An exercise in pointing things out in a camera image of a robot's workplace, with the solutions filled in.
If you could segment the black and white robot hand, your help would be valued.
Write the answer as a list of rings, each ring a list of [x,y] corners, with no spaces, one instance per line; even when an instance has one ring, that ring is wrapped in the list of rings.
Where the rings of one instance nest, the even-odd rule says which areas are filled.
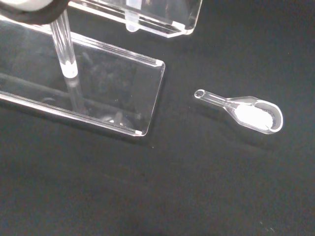
[[[69,0],[1,0],[0,14],[10,20],[43,25],[56,20]]]

